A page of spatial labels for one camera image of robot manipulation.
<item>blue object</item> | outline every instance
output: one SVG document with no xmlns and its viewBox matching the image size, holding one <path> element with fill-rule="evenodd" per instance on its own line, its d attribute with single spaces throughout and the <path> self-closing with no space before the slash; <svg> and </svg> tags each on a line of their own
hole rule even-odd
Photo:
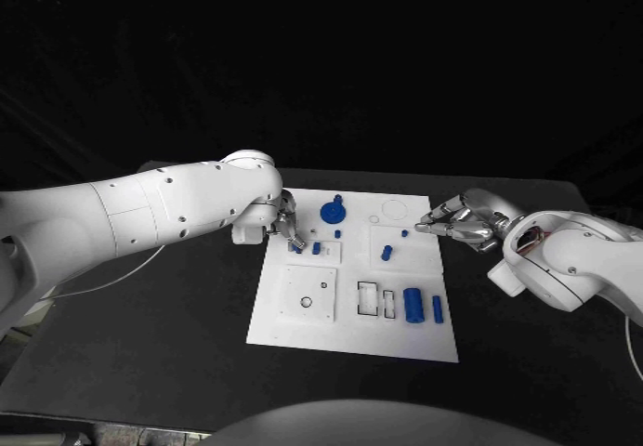
<svg viewBox="0 0 643 446">
<path fill-rule="evenodd" d="M 439 301 L 439 296 L 432 296 L 432 316 L 435 318 L 435 323 L 442 323 L 442 302 Z"/>
<path fill-rule="evenodd" d="M 416 288 L 405 289 L 405 312 L 408 323 L 425 321 L 425 309 L 422 307 L 422 293 Z"/>
<path fill-rule="evenodd" d="M 382 260 L 383 260 L 385 262 L 387 262 L 387 260 L 390 259 L 390 253 L 392 253 L 392 246 L 387 244 L 387 245 L 385 246 L 385 251 L 383 251 L 383 253 L 382 253 Z"/>
<path fill-rule="evenodd" d="M 346 217 L 346 209 L 341 205 L 341 195 L 334 195 L 331 202 L 321 206 L 318 214 L 321 219 L 331 225 L 336 225 L 343 221 Z"/>
</svg>

